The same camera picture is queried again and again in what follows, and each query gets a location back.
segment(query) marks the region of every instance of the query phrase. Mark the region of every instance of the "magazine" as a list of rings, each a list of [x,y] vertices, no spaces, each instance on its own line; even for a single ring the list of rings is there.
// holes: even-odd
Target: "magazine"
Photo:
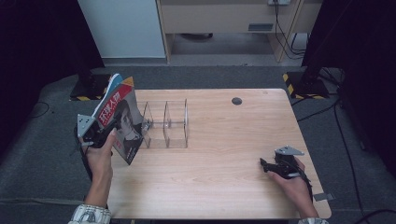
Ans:
[[[115,74],[109,80],[105,97],[95,108],[92,118],[96,119],[101,130],[114,125],[117,139],[113,147],[131,164],[143,141],[143,116],[137,108],[133,78],[122,79],[120,74]]]

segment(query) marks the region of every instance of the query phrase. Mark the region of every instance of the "patterned sleeve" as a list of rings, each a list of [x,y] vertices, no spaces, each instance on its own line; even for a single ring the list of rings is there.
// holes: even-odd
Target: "patterned sleeve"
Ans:
[[[111,213],[108,209],[82,204],[76,208],[72,219],[68,224],[108,224],[110,223],[110,219]]]
[[[319,217],[308,217],[301,219],[298,224],[329,224],[329,222]]]

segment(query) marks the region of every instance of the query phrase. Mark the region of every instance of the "black cable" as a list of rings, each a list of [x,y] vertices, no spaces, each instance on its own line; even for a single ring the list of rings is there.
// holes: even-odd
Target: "black cable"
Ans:
[[[295,42],[295,40],[296,40],[296,37],[297,37],[297,34],[294,34],[294,37],[293,37],[293,39],[291,40],[291,49],[292,50],[297,50],[297,51],[300,51],[300,52],[298,52],[298,54],[302,54],[302,55],[304,55],[305,54],[305,49],[295,49],[294,47],[293,47],[293,45],[294,45],[294,42]]]
[[[321,70],[323,70],[330,78],[331,83],[333,83],[336,86],[341,86],[342,83],[342,79],[341,80],[337,80],[332,73],[330,72],[329,68],[326,67],[322,67]]]
[[[338,98],[338,99],[337,99],[331,106],[329,106],[329,107],[326,107],[326,108],[324,108],[324,109],[322,109],[322,110],[319,110],[319,111],[316,112],[316,113],[313,113],[313,114],[311,114],[311,115],[308,115],[308,116],[306,116],[306,117],[303,117],[302,119],[297,119],[297,122],[300,122],[300,121],[303,121],[303,120],[306,120],[306,119],[310,119],[310,118],[312,118],[312,117],[315,116],[315,115],[324,113],[324,112],[326,112],[326,111],[332,109],[333,106],[335,107],[335,105],[336,105],[339,101],[340,101],[340,98]]]
[[[288,52],[286,51],[285,45],[283,45],[282,42],[281,42],[281,41],[279,40],[279,38],[277,37],[277,27],[279,27],[281,34],[282,34],[283,37],[286,39],[286,45],[289,47],[290,51],[291,51],[292,53],[294,53],[294,52],[291,50],[291,48],[290,48],[290,45],[289,45],[289,43],[288,43],[288,39],[285,37],[285,34],[283,33],[282,27],[280,27],[280,24],[279,24],[279,20],[278,20],[278,14],[279,14],[279,13],[278,13],[278,11],[279,11],[279,8],[278,8],[278,7],[279,7],[279,3],[277,2],[277,0],[274,0],[274,6],[275,6],[275,14],[276,14],[275,37],[276,37],[277,42],[280,44],[280,46],[282,46],[282,49],[283,49],[283,51],[285,52],[285,54],[286,54],[286,56],[287,56],[288,58],[293,59],[293,60],[302,59],[303,57],[297,57],[297,58],[292,58],[292,57],[290,57],[289,54],[288,54]]]
[[[308,99],[308,98],[304,98],[304,99],[301,99],[301,100],[299,100],[297,102],[294,102],[293,104],[291,104],[291,106],[297,105],[297,104],[299,104],[300,102],[302,102],[302,101],[304,101],[306,99]]]
[[[341,138],[343,139],[344,147],[345,147],[345,149],[346,149],[347,158],[348,158],[348,160],[349,160],[349,166],[350,166],[350,169],[351,169],[351,172],[352,172],[353,183],[354,183],[354,187],[355,187],[356,196],[357,196],[357,199],[358,199],[359,209],[361,210],[361,214],[362,214],[363,216],[365,216],[364,210],[363,210],[363,206],[362,206],[362,203],[361,203],[361,194],[360,194],[360,192],[359,192],[358,182],[357,182],[357,180],[356,180],[355,168],[354,168],[354,166],[353,166],[353,162],[352,162],[352,159],[351,159],[351,157],[350,157],[349,149],[348,149],[348,147],[347,147],[347,142],[346,142],[346,139],[345,139],[345,137],[344,137],[343,130],[341,129],[340,121],[338,120],[337,109],[336,109],[336,106],[335,106],[335,105],[334,105],[334,116],[335,116],[335,121],[337,122],[338,131],[340,132]]]
[[[380,214],[380,213],[394,213],[394,214],[396,214],[396,210],[391,210],[391,209],[379,209],[379,210],[376,210],[376,211],[371,212],[371,213],[367,214],[366,216],[362,217],[362,218],[359,219],[357,222],[355,222],[355,224],[359,224],[359,223],[361,223],[363,220],[366,220],[366,219],[369,218],[369,217],[376,216],[376,215],[378,215],[378,214]]]
[[[49,104],[47,104],[47,103],[45,103],[45,102],[42,102],[42,101],[37,102],[36,105],[38,105],[38,104],[46,105],[46,106],[47,106],[46,111],[44,111],[44,112],[41,113],[40,115],[29,117],[28,119],[37,119],[37,118],[40,118],[41,116],[45,115],[47,112],[49,112],[49,110],[50,110],[50,105],[49,105]]]

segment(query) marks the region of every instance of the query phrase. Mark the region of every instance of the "wooden table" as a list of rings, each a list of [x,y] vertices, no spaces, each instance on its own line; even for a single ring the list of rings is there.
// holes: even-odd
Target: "wooden table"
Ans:
[[[299,159],[323,192],[285,91],[149,90],[137,101],[187,99],[187,148],[141,148],[130,166],[114,153],[108,207],[115,218],[269,219],[298,218],[283,191],[262,170],[285,145],[305,153]],[[234,105],[232,99],[242,99]],[[314,202],[321,217],[327,201]]]

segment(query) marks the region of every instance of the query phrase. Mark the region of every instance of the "hand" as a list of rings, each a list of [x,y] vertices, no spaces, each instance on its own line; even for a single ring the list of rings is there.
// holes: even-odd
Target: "hand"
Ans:
[[[101,148],[88,148],[87,159],[92,171],[92,184],[85,204],[106,207],[110,192],[113,168],[111,167],[111,148],[116,140],[115,130],[108,135]]]
[[[294,157],[299,167],[304,170],[305,166],[300,160]],[[318,212],[312,204],[308,187],[299,176],[292,179],[285,179],[275,172],[268,172],[268,175],[283,189],[288,198],[296,205],[301,218],[318,217]]]

